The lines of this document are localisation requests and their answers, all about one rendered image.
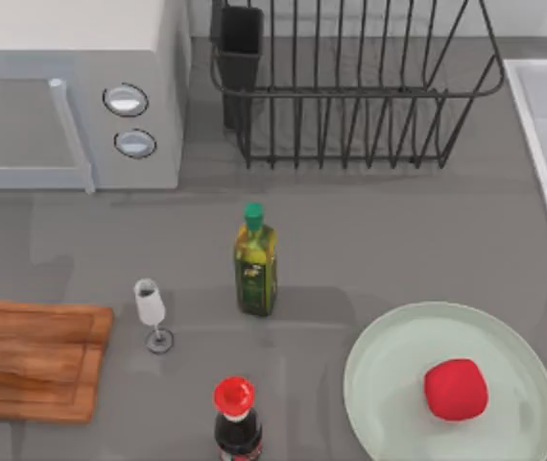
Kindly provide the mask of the green olive oil bottle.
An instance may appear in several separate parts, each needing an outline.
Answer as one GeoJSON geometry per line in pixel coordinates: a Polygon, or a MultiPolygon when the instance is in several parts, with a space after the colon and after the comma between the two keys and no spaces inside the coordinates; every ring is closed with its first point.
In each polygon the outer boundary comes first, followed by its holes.
{"type": "Polygon", "coordinates": [[[265,208],[248,203],[233,246],[235,290],[240,310],[257,317],[274,311],[277,296],[277,235],[265,224],[265,208]]]}

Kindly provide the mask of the clear wine glass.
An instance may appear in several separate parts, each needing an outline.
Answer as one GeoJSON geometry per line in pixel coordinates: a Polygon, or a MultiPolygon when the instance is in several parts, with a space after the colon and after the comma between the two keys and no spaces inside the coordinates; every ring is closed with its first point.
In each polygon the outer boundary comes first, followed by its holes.
{"type": "Polygon", "coordinates": [[[157,283],[153,279],[140,279],[133,287],[137,315],[150,329],[145,344],[154,354],[164,354],[174,346],[174,334],[161,324],[166,318],[166,307],[157,283]]]}

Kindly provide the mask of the small microwave knob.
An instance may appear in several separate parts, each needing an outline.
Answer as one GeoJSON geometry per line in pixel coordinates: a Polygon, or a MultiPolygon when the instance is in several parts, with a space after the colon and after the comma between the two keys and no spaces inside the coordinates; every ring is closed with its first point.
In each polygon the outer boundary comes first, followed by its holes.
{"type": "Polygon", "coordinates": [[[157,147],[155,138],[148,132],[133,129],[117,133],[114,137],[114,147],[127,158],[142,159],[152,155],[157,147]]]}

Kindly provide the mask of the black cutlery holder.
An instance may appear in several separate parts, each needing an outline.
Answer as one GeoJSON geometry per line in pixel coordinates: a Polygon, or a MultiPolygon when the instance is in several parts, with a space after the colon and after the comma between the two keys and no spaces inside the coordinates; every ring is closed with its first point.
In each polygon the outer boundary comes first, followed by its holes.
{"type": "Polygon", "coordinates": [[[212,40],[222,79],[224,126],[235,130],[240,115],[238,106],[249,97],[233,96],[234,92],[253,93],[262,56],[264,13],[252,6],[231,6],[221,0],[212,6],[212,40]]]}

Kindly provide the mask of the pale microwave oven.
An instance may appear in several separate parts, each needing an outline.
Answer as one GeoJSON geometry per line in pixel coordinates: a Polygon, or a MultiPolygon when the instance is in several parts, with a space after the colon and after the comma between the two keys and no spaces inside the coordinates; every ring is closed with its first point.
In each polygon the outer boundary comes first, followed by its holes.
{"type": "Polygon", "coordinates": [[[81,189],[83,180],[49,91],[66,81],[96,191],[178,185],[191,70],[186,0],[0,0],[0,190],[81,189]],[[141,88],[148,109],[120,117],[106,88],[141,88]],[[139,129],[155,152],[114,147],[139,129]]]}

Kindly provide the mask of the dark red-capped sauce bottle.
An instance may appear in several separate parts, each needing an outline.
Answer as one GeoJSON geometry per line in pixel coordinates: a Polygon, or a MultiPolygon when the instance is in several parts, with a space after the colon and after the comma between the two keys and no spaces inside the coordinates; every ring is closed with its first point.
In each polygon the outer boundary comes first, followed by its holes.
{"type": "Polygon", "coordinates": [[[243,376],[228,376],[215,388],[214,438],[220,461],[258,461],[263,428],[254,408],[255,390],[243,376]]]}

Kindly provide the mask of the pale green plate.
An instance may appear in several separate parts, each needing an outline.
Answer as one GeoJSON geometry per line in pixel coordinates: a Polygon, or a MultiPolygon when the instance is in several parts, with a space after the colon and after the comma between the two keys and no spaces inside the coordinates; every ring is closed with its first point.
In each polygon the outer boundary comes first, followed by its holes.
{"type": "Polygon", "coordinates": [[[402,305],[358,336],[345,363],[345,411],[372,461],[547,461],[547,370],[513,328],[457,303],[402,305]],[[478,416],[447,422],[423,382],[449,359],[470,359],[488,388],[478,416]]]}

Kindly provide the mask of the large microwave knob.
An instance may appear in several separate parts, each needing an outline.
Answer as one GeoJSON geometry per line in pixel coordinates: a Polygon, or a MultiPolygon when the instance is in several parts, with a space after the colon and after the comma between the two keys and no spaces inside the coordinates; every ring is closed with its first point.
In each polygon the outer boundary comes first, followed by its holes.
{"type": "Polygon", "coordinates": [[[105,107],[120,117],[137,117],[149,106],[147,94],[138,86],[122,83],[103,92],[105,107]]]}

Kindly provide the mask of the red apple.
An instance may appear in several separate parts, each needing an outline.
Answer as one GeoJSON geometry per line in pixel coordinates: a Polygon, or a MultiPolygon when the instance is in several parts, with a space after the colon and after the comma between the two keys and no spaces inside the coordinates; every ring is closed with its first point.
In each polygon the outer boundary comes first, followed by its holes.
{"type": "Polygon", "coordinates": [[[452,358],[430,368],[423,377],[423,395],[430,412],[447,422],[480,416],[488,406],[486,380],[469,358],[452,358]]]}

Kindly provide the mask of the wooden cutting board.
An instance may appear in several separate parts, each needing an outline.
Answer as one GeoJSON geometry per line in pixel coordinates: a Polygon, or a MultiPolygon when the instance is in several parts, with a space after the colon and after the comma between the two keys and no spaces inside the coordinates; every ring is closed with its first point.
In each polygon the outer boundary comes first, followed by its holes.
{"type": "Polygon", "coordinates": [[[0,301],[0,420],[88,423],[113,320],[95,304],[0,301]]]}

